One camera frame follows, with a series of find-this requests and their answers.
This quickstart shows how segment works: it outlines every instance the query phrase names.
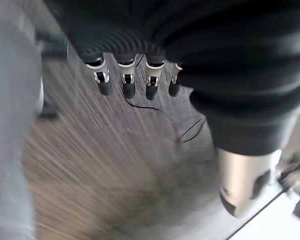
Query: wooden floor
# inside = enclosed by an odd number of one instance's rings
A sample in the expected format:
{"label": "wooden floor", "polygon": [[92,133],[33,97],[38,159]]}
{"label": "wooden floor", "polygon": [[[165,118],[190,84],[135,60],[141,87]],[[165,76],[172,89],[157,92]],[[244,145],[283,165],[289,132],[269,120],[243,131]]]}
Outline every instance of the wooden floor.
{"label": "wooden floor", "polygon": [[[37,28],[60,33],[41,1],[14,2]],[[146,100],[143,59],[133,102],[160,108],[169,118],[132,108],[123,98],[113,57],[107,60],[110,97],[98,92],[73,49],[67,62],[44,63],[45,93],[61,115],[57,121],[38,121],[25,143],[23,166],[35,199],[37,239],[225,239],[246,218],[228,215],[219,200],[208,126],[178,147],[169,120],[182,133],[204,118],[190,105],[190,90],[168,95],[168,64],[157,98]]]}

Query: gray fabric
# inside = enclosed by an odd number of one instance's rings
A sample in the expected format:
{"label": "gray fabric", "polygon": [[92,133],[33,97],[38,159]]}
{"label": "gray fabric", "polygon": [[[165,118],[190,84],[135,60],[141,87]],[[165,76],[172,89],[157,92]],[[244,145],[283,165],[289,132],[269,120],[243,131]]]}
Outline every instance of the gray fabric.
{"label": "gray fabric", "polygon": [[21,166],[20,139],[37,113],[41,56],[0,20],[0,240],[34,238],[34,209]]}

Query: black cable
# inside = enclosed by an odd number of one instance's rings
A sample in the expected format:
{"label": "black cable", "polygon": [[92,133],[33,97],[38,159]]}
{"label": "black cable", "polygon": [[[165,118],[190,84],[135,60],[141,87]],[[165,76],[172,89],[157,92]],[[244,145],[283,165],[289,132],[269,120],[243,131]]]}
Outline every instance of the black cable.
{"label": "black cable", "polygon": [[141,60],[144,58],[145,54],[142,54],[142,56],[140,57],[139,61],[137,62],[137,64],[135,65],[135,67],[138,67]]}
{"label": "black cable", "polygon": [[[182,134],[181,138],[182,138],[187,132],[189,132],[195,125],[197,125],[197,124],[198,124],[200,121],[202,121],[202,120],[203,120],[203,118],[201,118],[201,119],[198,120],[195,124],[193,124],[187,131],[185,131],[185,132]],[[205,118],[205,119],[202,121],[202,123],[201,123],[201,125],[200,125],[200,127],[199,127],[199,129],[198,129],[198,131],[197,131],[197,133],[196,133],[193,137],[191,137],[191,138],[189,138],[189,139],[187,139],[187,140],[182,141],[181,144],[185,144],[185,143],[190,142],[191,140],[195,139],[195,138],[201,133],[201,131],[202,131],[202,129],[203,129],[203,127],[204,127],[206,121],[207,121],[207,119]]]}
{"label": "black cable", "polygon": [[181,134],[181,136],[179,136],[178,129],[176,128],[175,123],[174,123],[173,120],[170,118],[170,116],[167,115],[164,111],[162,111],[162,110],[159,109],[159,108],[153,107],[153,106],[139,106],[139,105],[135,105],[135,104],[131,103],[127,98],[125,98],[125,100],[127,101],[127,103],[128,103],[131,107],[134,107],[134,108],[137,108],[137,109],[149,109],[149,110],[155,110],[155,111],[158,111],[158,112],[164,114],[164,116],[165,116],[166,118],[168,118],[169,121],[171,121],[171,123],[172,123],[172,127],[173,127],[173,130],[174,130],[174,133],[175,133],[175,143],[176,143],[177,145],[188,143],[188,142],[190,142],[191,140],[193,140],[194,138],[196,138],[196,137],[200,134],[201,130],[203,129],[203,127],[204,127],[204,125],[205,125],[205,123],[206,123],[206,121],[207,121],[207,119],[205,118],[204,121],[201,123],[201,125],[200,125],[200,127],[199,127],[197,133],[196,133],[194,136],[192,136],[191,138],[189,138],[189,139],[187,139],[187,140],[181,141],[182,138],[185,136],[185,134],[187,134],[191,129],[193,129],[200,121],[203,120],[203,118],[201,118],[201,119],[199,119],[198,121],[196,121],[190,128],[188,128],[183,134]]}
{"label": "black cable", "polygon": [[235,234],[237,234],[241,229],[243,229],[248,223],[250,223],[256,216],[258,216],[263,210],[269,207],[276,199],[278,199],[282,194],[285,193],[285,190],[280,191],[271,201],[269,201],[266,205],[264,205],[259,211],[257,211],[248,221],[246,221],[241,227],[239,227],[234,233],[232,233],[225,240],[230,240]]}

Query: metal cylinder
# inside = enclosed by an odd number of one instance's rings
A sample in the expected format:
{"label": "metal cylinder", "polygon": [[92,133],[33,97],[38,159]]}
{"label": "metal cylinder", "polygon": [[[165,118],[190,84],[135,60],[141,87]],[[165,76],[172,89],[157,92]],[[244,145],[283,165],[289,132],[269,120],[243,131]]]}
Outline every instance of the metal cylinder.
{"label": "metal cylinder", "polygon": [[278,149],[267,155],[248,156],[217,150],[221,200],[231,215],[243,216],[256,202],[274,177],[281,152]]}

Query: silver metal part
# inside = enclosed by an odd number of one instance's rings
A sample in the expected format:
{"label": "silver metal part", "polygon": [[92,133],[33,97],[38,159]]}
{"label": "silver metal part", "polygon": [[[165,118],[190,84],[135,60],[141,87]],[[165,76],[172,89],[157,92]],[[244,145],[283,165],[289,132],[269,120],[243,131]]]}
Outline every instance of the silver metal part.
{"label": "silver metal part", "polygon": [[135,69],[136,69],[136,59],[134,59],[133,63],[129,65],[124,65],[118,63],[119,66],[119,72],[121,76],[121,80],[124,84],[126,84],[126,77],[129,76],[130,78],[130,84],[133,84],[135,82]]}
{"label": "silver metal part", "polygon": [[100,66],[91,66],[89,64],[86,65],[89,70],[93,73],[95,81],[99,84],[101,82],[108,83],[109,82],[109,69],[106,63],[106,60]]}
{"label": "silver metal part", "polygon": [[145,66],[146,66],[146,84],[148,86],[151,86],[151,82],[155,78],[154,86],[158,87],[160,76],[165,66],[165,63],[163,63],[161,66],[150,66],[149,63],[146,62]]}
{"label": "silver metal part", "polygon": [[300,153],[295,153],[290,160],[282,160],[276,169],[278,178],[282,177],[279,183],[283,188],[300,196]]}
{"label": "silver metal part", "polygon": [[281,152],[248,156],[217,150],[221,199],[230,214],[240,217],[250,209],[273,179]]}
{"label": "silver metal part", "polygon": [[171,82],[173,84],[176,84],[177,83],[177,79],[178,79],[178,73],[182,70],[182,67],[178,66],[177,63],[175,63],[173,65],[173,68],[172,68],[172,77],[171,77]]}

